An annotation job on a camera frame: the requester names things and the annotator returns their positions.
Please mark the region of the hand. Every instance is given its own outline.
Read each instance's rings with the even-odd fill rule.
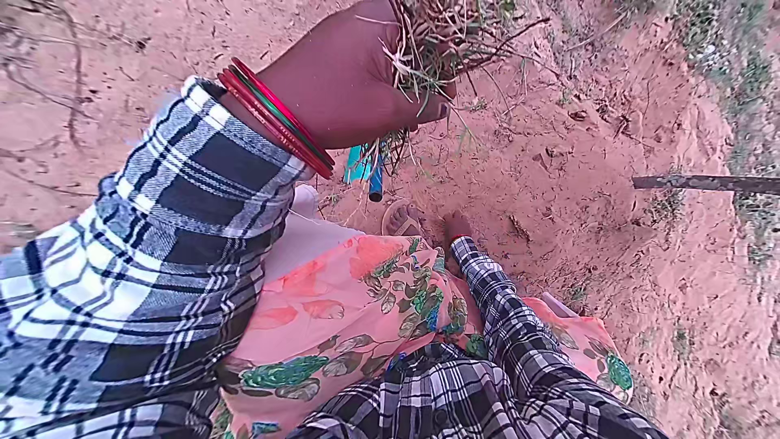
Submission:
[[[456,237],[472,236],[472,234],[469,219],[459,210],[444,215],[444,235],[447,245],[451,245]]]
[[[432,95],[417,117],[421,102],[409,102],[392,86],[392,64],[380,39],[395,50],[395,23],[388,0],[363,0],[322,20],[257,77],[326,149],[350,148],[404,127],[415,130],[418,123],[447,116],[449,107],[447,99]]]

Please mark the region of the red bangle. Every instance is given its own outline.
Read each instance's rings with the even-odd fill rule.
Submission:
[[[330,163],[331,165],[335,165],[335,160],[322,148],[317,142],[314,141],[314,138],[311,136],[311,133],[309,133],[309,130],[306,129],[306,127],[298,121],[298,119],[293,115],[293,113],[284,105],[282,104],[282,101],[279,100],[279,98],[274,95],[274,92],[271,91],[270,88],[266,87],[265,84],[263,84],[263,81],[258,79],[254,72],[246,66],[240,59],[236,58],[235,56],[231,58],[233,61],[233,64],[238,67],[241,72],[246,75],[247,78],[249,78],[249,81],[259,89],[263,95],[268,98],[269,101],[271,101],[274,105],[276,105],[276,108],[279,109],[279,111],[284,114],[287,119],[292,122],[292,124],[295,126],[295,128],[303,134],[304,137],[311,143]]]
[[[452,245],[453,242],[455,242],[456,240],[458,240],[458,239],[460,239],[462,237],[471,237],[471,235],[467,235],[467,234],[455,235],[454,237],[452,237],[451,240],[449,240],[449,244]]]
[[[332,171],[310,151],[300,139],[287,130],[272,114],[246,89],[246,86],[230,70],[223,70],[218,79],[228,88],[232,95],[246,107],[255,118],[273,134],[288,152],[296,155],[307,165],[325,178],[330,179]]]

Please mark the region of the bangle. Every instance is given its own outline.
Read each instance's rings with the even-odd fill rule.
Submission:
[[[333,158],[319,146],[308,130],[268,87],[237,58],[235,66],[223,69],[217,78],[271,134],[281,146],[303,160],[326,179],[333,175]]]
[[[233,63],[238,67],[239,70],[241,70],[242,73],[246,75],[246,77],[249,78],[249,80],[252,82],[252,84],[257,87],[260,90],[260,93],[263,94],[268,100],[271,102],[271,104],[275,105],[276,108],[279,109],[279,111],[287,117],[287,119],[292,123],[292,125],[300,131],[300,133],[303,135],[303,139],[310,143],[316,150],[322,153],[322,155],[325,156],[325,159],[331,163],[332,165],[335,165],[335,160],[327,153],[325,150],[318,145],[314,138],[311,136],[311,133],[309,133],[309,130],[306,129],[306,127],[303,126],[301,122],[298,122],[298,119],[290,112],[290,110],[282,104],[282,101],[280,101],[276,95],[274,95],[274,92],[271,91],[268,87],[266,87],[265,84],[263,84],[263,81],[258,79],[252,70],[250,70],[249,67],[246,66],[240,59],[236,58],[235,56],[232,57]]]
[[[471,237],[471,235],[468,235],[468,234],[455,235],[455,236],[454,236],[454,237],[452,237],[452,239],[449,241],[449,244],[450,244],[450,246],[452,246],[452,243],[453,243],[453,242],[455,242],[455,241],[459,240],[459,239],[460,239],[460,238],[462,238],[462,237]]]
[[[255,118],[266,127],[271,134],[277,138],[282,147],[291,154],[295,155],[299,159],[303,160],[307,165],[314,168],[314,170],[325,178],[330,178],[331,174],[324,164],[318,162],[306,148],[296,141],[294,136],[290,132],[285,132],[285,128],[273,117],[270,112],[257,102],[254,102],[254,96],[249,90],[242,87],[241,81],[235,77],[233,72],[225,69],[222,73],[217,74],[217,78],[222,82],[228,91],[236,97],[236,99],[249,110]]]

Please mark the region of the sandal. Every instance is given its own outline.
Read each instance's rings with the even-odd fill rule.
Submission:
[[[388,227],[390,226],[390,218],[392,214],[395,213],[402,206],[406,207],[411,204],[412,203],[408,202],[407,200],[398,200],[396,202],[393,202],[390,206],[388,206],[388,209],[385,210],[385,214],[382,216],[382,228],[381,228],[382,236],[402,236],[403,233],[406,232],[411,226],[415,226],[417,230],[420,232],[420,234],[422,234],[423,227],[420,225],[420,221],[412,218],[412,216],[407,216],[406,221],[403,224],[401,224],[401,226],[398,228],[398,230],[395,231],[395,233],[391,233],[388,230]]]

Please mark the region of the foot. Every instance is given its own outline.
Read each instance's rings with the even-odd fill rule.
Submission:
[[[452,240],[458,236],[473,236],[471,223],[469,222],[468,217],[463,215],[459,210],[445,215],[444,231],[447,245],[450,245]]]
[[[388,232],[395,235],[395,232],[403,226],[408,218],[417,221],[419,224],[421,216],[422,212],[414,204],[401,206],[390,215],[390,221],[387,225]],[[401,236],[419,236],[421,234],[422,230],[413,224],[407,227]]]

